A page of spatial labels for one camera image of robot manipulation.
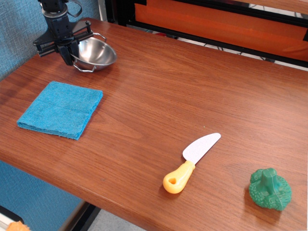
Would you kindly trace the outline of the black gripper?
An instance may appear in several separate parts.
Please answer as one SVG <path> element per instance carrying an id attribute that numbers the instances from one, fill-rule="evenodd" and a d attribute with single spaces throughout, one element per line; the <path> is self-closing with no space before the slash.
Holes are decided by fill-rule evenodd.
<path id="1" fill-rule="evenodd" d="M 73 65 L 72 56 L 79 57 L 79 43 L 93 36 L 90 21 L 70 22 L 67 14 L 59 17 L 47 17 L 47 30 L 35 39 L 39 56 L 53 52 L 59 53 L 67 65 Z"/>

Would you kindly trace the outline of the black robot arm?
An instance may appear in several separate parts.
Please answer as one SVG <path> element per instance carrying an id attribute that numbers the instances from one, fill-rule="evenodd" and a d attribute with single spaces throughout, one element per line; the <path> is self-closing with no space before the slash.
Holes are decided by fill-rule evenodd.
<path id="1" fill-rule="evenodd" d="M 93 36 L 90 21 L 70 22 L 67 0 L 40 0 L 41 11 L 47 23 L 46 32 L 33 41 L 40 57 L 56 52 L 66 65 L 73 65 L 79 56 L 79 43 Z"/>

